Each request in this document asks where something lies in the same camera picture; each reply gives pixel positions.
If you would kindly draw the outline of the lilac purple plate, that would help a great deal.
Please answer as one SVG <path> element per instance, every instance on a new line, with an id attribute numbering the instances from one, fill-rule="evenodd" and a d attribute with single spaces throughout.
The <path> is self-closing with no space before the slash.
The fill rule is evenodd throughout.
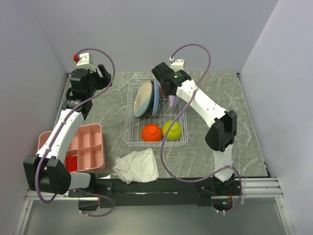
<path id="1" fill-rule="evenodd" d="M 175 95 L 170 95 L 169 96 L 169 106 L 170 108 L 175 108 L 175 106 L 178 103 L 179 98 Z"/>

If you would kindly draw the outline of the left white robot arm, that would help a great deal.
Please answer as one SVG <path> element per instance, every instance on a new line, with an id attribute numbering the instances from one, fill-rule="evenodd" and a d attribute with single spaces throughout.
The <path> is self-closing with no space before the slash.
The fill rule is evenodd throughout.
<path id="1" fill-rule="evenodd" d="M 102 64 L 95 71 L 82 68 L 72 71 L 71 87 L 62 103 L 57 124 L 37 153 L 24 159 L 23 166 L 31 190 L 37 193 L 65 194 L 68 190 L 80 188 L 87 197 L 97 193 L 95 175 L 69 172 L 64 166 L 64 160 L 74 135 L 92 108 L 91 98 L 97 90 L 106 88 L 111 78 Z"/>

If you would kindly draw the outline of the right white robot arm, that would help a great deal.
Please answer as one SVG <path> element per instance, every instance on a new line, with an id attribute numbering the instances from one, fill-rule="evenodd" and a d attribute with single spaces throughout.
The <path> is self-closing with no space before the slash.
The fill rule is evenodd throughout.
<path id="1" fill-rule="evenodd" d="M 227 111 L 214 102 L 185 71 L 175 72 L 162 62 L 152 69 L 152 74 L 166 96 L 176 95 L 186 101 L 205 121 L 208 132 L 205 142 L 213 150 L 215 192 L 225 195 L 231 190 L 232 147 L 237 134 L 237 114 Z"/>

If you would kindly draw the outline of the pink printed ceramic mug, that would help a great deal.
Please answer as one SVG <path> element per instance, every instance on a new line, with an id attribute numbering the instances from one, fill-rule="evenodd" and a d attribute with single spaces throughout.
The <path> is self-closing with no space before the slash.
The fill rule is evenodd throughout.
<path id="1" fill-rule="evenodd" d="M 160 98 L 163 98 L 165 96 L 165 93 L 163 92 L 160 84 L 158 85 L 158 88 L 159 88 L 159 96 Z"/>

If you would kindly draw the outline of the orange bowl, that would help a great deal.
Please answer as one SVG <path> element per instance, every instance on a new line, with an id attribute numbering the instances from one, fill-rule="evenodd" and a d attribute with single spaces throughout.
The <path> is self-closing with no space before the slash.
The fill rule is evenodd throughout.
<path id="1" fill-rule="evenodd" d="M 157 142 L 162 139 L 162 130 L 158 125 L 149 123 L 142 128 L 141 137 L 147 142 Z"/>

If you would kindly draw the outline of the yellow-green bowl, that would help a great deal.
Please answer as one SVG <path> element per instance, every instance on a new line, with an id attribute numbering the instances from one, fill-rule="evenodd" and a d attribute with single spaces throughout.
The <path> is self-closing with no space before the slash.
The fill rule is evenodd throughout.
<path id="1" fill-rule="evenodd" d="M 165 136 L 169 126 L 172 124 L 172 120 L 166 122 L 163 127 L 162 127 L 162 133 Z M 182 127 L 181 124 L 176 121 L 173 126 L 171 127 L 170 131 L 168 132 L 168 135 L 166 137 L 166 139 L 168 141 L 177 141 L 181 138 L 182 136 Z"/>

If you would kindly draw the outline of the light blue plate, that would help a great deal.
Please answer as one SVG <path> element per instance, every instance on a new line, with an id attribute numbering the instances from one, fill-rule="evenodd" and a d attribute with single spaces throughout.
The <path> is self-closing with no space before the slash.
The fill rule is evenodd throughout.
<path id="1" fill-rule="evenodd" d="M 153 85 L 153 105 L 152 105 L 150 115 L 155 116 L 159 107 L 160 91 L 159 91 L 159 83 L 156 80 L 152 81 L 152 85 Z"/>

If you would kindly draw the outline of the beige blue leaf plate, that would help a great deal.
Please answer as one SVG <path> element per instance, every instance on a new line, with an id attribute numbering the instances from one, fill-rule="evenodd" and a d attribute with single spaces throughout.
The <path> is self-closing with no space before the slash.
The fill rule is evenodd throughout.
<path id="1" fill-rule="evenodd" d="M 135 117 L 141 117 L 149 111 L 152 95 L 153 85 L 150 80 L 147 80 L 140 86 L 134 99 L 133 113 Z"/>

